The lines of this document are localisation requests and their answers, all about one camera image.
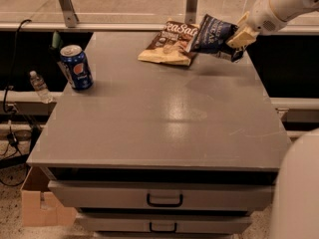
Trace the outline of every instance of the power cord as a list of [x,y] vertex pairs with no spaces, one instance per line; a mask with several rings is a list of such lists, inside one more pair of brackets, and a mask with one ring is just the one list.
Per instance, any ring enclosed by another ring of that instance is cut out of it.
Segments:
[[12,57],[12,62],[11,62],[11,67],[10,67],[10,74],[9,74],[9,78],[8,78],[8,82],[7,82],[7,85],[5,87],[5,92],[4,92],[4,96],[3,96],[3,103],[2,103],[2,109],[3,109],[3,112],[5,114],[8,114],[12,111],[10,110],[7,110],[7,96],[8,96],[8,92],[10,90],[12,90],[12,87],[10,86],[10,83],[11,83],[11,78],[12,78],[12,75],[13,75],[13,70],[14,70],[14,67],[15,67],[15,64],[16,64],[16,56],[17,56],[17,43],[18,43],[18,37],[19,37],[19,33],[20,33],[20,29],[22,28],[22,26],[26,23],[29,23],[29,22],[32,22],[30,19],[27,19],[27,20],[23,20],[18,29],[16,30],[16,33],[15,33],[15,37],[14,37],[14,46],[13,46],[13,57]]

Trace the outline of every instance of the drawer handle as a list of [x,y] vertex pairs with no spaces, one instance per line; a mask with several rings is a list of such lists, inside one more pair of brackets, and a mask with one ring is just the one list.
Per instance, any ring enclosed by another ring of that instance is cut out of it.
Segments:
[[150,207],[168,207],[168,208],[172,208],[172,207],[180,207],[182,205],[182,194],[179,195],[179,202],[178,203],[152,203],[151,202],[151,195],[148,194],[147,197],[147,203]]
[[153,230],[153,224],[150,222],[150,231],[152,233],[162,233],[162,234],[172,234],[172,233],[176,233],[177,230],[177,223],[173,223],[173,229],[172,230]]

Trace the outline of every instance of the soda can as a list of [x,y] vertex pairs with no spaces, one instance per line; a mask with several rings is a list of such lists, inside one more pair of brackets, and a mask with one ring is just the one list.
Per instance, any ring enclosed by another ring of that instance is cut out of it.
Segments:
[[60,51],[60,58],[66,67],[65,75],[74,90],[86,90],[93,84],[87,56],[80,46],[64,47]]

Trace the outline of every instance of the floor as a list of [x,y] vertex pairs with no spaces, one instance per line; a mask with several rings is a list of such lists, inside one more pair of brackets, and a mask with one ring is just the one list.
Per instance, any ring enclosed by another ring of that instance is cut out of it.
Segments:
[[[161,23],[172,17],[182,20],[185,0],[74,0],[76,11],[83,22],[133,22]],[[199,0],[197,18],[205,13],[224,21],[235,23],[255,0]],[[61,22],[62,14],[57,0],[0,0],[1,21],[19,22],[31,17],[35,22]],[[7,141],[0,140],[0,153]],[[21,146],[28,152],[28,144]],[[13,153],[9,148],[7,154]],[[3,169],[1,180],[17,183],[25,176],[25,166]],[[94,235],[77,223],[72,227],[22,227],[20,187],[0,183],[0,238],[6,239],[76,239],[92,238]],[[252,214],[253,224],[234,239],[266,239],[269,231],[271,206]]]

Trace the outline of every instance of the clear water bottle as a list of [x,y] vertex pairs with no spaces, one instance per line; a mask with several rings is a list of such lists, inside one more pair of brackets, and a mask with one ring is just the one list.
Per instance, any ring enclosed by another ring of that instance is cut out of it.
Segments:
[[41,75],[38,75],[37,72],[30,72],[30,83],[33,86],[33,89],[40,97],[40,100],[44,104],[48,104],[53,100],[53,97],[44,82],[44,79]]

